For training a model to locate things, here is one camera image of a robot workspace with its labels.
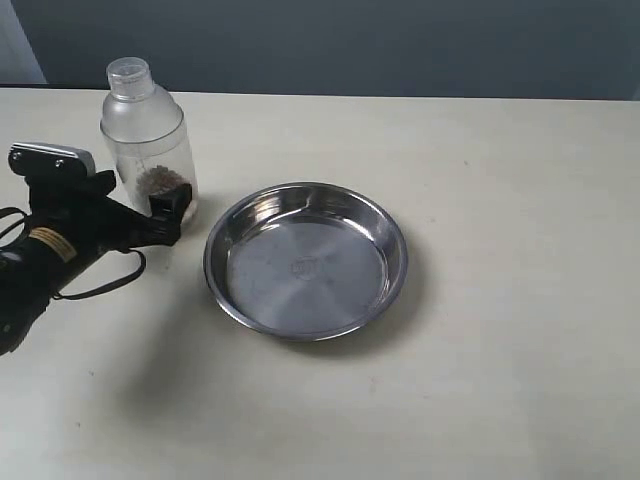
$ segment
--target plastic bottle cap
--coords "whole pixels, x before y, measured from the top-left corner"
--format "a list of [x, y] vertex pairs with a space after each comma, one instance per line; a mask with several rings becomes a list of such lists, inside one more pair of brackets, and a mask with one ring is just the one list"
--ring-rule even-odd
[[137, 57], [114, 60], [107, 66], [111, 94], [121, 100], [139, 100], [153, 93], [149, 64]]

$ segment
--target metal pie dish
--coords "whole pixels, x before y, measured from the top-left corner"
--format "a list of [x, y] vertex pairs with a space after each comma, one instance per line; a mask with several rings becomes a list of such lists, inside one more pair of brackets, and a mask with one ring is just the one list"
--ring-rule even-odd
[[209, 288], [231, 317], [297, 341], [366, 325], [396, 298], [407, 265], [404, 237], [389, 214], [321, 183], [244, 198], [215, 225], [204, 254]]

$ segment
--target clear plastic bottle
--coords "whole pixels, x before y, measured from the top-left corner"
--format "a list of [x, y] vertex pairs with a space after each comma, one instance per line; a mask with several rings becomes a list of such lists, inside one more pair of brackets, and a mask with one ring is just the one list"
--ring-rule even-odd
[[197, 209], [198, 185], [184, 113], [173, 97], [151, 78], [141, 58], [119, 58], [107, 67], [111, 92], [102, 104], [100, 129], [133, 207], [150, 215], [148, 196], [190, 183]]

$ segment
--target robotic arm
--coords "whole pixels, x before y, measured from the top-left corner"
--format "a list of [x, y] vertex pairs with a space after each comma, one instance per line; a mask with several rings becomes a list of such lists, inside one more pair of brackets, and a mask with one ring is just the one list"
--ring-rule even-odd
[[[15, 143], [11, 170], [29, 186], [31, 214], [0, 208], [0, 218], [19, 214], [0, 238], [24, 225], [10, 244], [0, 247], [0, 355], [14, 351], [51, 299], [79, 300], [107, 293], [137, 279], [148, 245], [174, 245], [191, 202], [183, 184], [149, 197], [151, 217], [110, 199], [113, 171], [96, 173], [91, 154], [59, 145]], [[111, 250], [136, 253], [138, 270], [95, 290], [63, 296], [60, 290]]]

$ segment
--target gray wall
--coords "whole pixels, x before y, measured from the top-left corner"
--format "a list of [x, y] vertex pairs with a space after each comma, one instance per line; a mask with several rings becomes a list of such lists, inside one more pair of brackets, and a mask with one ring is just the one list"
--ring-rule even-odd
[[631, 98], [640, 0], [13, 0], [49, 82], [119, 56], [172, 90]]

